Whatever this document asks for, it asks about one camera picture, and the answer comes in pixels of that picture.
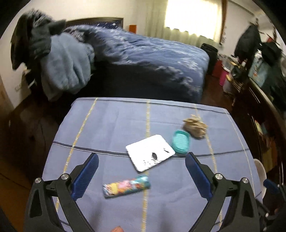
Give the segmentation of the person's left hand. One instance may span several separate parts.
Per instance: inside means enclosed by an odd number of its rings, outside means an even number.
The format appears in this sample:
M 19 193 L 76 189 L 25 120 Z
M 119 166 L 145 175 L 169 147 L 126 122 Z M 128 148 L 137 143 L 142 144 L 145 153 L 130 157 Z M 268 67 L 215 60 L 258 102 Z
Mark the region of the person's left hand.
M 113 228 L 110 232 L 124 232 L 121 226 L 117 226 Z

